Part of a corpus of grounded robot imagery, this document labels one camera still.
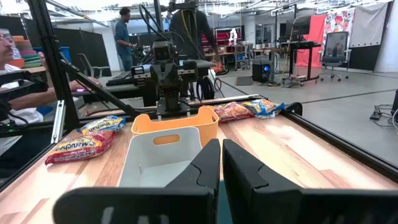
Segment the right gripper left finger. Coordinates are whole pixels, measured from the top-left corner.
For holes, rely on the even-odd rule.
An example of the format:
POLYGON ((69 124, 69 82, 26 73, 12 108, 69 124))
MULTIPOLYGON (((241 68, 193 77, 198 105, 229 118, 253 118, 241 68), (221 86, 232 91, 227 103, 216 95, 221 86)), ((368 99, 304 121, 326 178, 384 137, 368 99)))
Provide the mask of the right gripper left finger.
POLYGON ((215 223, 220 142, 210 140, 163 188, 82 187, 53 206, 55 223, 215 223))

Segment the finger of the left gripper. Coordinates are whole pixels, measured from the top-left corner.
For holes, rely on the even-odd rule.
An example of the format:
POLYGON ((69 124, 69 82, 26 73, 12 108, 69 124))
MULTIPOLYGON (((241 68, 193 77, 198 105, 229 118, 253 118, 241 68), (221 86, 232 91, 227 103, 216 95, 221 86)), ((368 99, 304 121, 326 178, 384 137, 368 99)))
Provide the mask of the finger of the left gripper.
POLYGON ((169 81, 167 75, 169 74, 169 65, 166 63, 156 65, 157 80, 159 83, 159 91, 163 92, 167 88, 169 81))
POLYGON ((178 75, 177 66, 174 63, 170 65, 169 85, 176 91, 180 90, 181 80, 178 75))

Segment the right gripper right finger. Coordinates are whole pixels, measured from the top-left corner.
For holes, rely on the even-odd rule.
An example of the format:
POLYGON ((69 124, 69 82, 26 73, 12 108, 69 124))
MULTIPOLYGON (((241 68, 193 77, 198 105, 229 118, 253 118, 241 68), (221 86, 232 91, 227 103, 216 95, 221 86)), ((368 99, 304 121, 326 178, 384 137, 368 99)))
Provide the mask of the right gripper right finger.
POLYGON ((230 139, 223 172, 234 223, 397 223, 397 191, 305 189, 230 139))

